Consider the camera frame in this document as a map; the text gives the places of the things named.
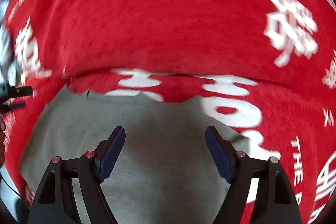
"black cable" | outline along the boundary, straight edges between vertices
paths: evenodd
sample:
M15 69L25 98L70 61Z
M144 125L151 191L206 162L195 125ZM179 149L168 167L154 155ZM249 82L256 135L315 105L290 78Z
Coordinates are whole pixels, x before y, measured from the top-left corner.
M0 173L0 178L4 181L4 183L8 186L9 189L11 189L20 199L21 201L24 203L24 205L26 205L26 207L28 209L30 209L30 206L28 205L28 203L25 201L25 199L18 193L16 192L8 183L7 181L5 181L5 179L3 178L3 176Z

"blue rubber pad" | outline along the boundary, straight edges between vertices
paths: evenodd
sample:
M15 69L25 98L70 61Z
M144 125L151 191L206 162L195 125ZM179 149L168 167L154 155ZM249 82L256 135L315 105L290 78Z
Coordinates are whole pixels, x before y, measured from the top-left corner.
M220 143L217 141L216 137L209 128L207 128L207 130L205 131L205 142L211 153L213 161L215 162L219 175L222 178L226 179L228 183L231 183L232 182L231 162L227 158L223 148L221 147Z
M105 179L110 177L113 167L116 164L119 154L124 146L125 139L125 129L121 128L108 148L105 156L100 161L100 173L97 177L99 183L102 183Z

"red blanket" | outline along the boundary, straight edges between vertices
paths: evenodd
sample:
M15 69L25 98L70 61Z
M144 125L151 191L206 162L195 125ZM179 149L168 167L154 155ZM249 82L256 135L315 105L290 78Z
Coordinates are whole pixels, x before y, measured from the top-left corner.
M311 221L336 183L335 9L332 0L11 0L6 26L35 95L7 117L5 166L25 191L21 153L64 84L164 102L199 95L207 115L252 140L251 157L281 158Z

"finger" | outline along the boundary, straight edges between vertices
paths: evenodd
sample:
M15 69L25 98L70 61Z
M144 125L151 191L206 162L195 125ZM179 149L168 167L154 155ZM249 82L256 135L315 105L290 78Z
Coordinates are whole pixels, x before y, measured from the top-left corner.
M3 133L2 131L0 131L0 143L3 143L6 139L6 135L5 133Z
M5 131L6 130L6 124L5 124L4 121L0 122L0 129L1 129L1 131Z
M3 166L4 162L5 162L5 155L4 154L0 154L0 167Z

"white surface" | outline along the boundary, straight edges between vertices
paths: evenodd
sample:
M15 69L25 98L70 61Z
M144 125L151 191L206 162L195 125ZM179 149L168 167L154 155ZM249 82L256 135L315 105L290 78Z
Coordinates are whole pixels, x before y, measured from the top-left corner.
M13 181L9 177L7 170L4 167L2 167L0 169L0 172L1 172L1 176L6 180L6 182L15 191L18 192L18 190L15 187ZM8 208L8 210L11 212L11 214L17 220L16 211L15 211L15 202L19 199L19 197L10 188L8 188L8 186L2 180L0 182L0 197L1 197L2 201L3 201L3 203Z

